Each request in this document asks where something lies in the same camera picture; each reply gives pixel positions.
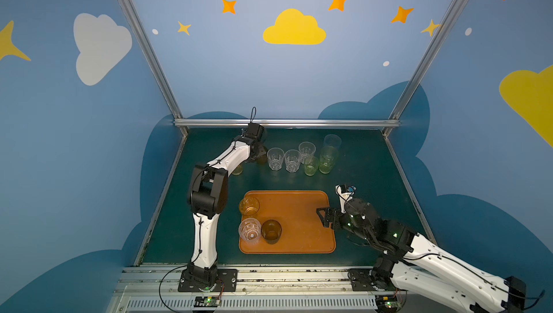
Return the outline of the brown textured glass front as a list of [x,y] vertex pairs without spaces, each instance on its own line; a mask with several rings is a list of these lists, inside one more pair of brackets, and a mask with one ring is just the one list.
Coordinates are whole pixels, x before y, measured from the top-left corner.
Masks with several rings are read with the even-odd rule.
[[262,225],[262,237],[270,244],[276,244],[282,236],[282,225],[275,219],[266,220]]

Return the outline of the short yellow plastic glass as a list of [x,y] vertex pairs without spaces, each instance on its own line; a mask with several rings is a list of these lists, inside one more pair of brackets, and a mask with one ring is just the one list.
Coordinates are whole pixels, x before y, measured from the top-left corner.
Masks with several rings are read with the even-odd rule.
[[254,196],[245,196],[238,207],[242,216],[253,216],[259,211],[260,203]]

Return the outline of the clear faceted plastic glass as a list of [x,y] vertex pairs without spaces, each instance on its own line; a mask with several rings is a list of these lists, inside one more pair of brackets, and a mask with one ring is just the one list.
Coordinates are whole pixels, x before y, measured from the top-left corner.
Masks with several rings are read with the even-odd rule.
[[244,219],[238,228],[240,240],[246,244],[255,244],[262,238],[262,225],[256,218]]

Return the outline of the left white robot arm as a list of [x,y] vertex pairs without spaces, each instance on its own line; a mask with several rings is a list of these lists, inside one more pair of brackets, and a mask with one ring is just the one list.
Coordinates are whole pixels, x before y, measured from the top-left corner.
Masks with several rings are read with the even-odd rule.
[[266,154],[266,130],[249,122],[240,135],[215,159],[194,166],[188,202],[194,220],[194,252],[184,272],[184,281],[207,291],[217,282],[217,225],[228,202],[229,177],[243,163]]

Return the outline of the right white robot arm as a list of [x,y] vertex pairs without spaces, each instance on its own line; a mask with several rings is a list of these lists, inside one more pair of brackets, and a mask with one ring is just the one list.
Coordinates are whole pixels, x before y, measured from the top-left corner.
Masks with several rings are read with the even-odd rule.
[[501,278],[442,250],[400,222],[381,218],[361,199],[341,200],[338,209],[316,210],[324,227],[343,229],[380,251],[370,285],[412,291],[457,312],[524,312],[526,284]]

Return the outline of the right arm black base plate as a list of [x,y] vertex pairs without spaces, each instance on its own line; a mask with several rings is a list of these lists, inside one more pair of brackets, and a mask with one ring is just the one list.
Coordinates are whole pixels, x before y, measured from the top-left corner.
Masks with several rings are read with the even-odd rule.
[[353,291],[395,291],[392,283],[393,274],[374,268],[351,268],[348,279]]

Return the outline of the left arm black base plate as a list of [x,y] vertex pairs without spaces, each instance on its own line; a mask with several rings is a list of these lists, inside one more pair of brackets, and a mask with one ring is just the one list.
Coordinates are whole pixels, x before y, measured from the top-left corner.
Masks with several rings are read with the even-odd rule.
[[179,280],[178,292],[235,292],[238,270],[231,268],[198,268],[184,270]]

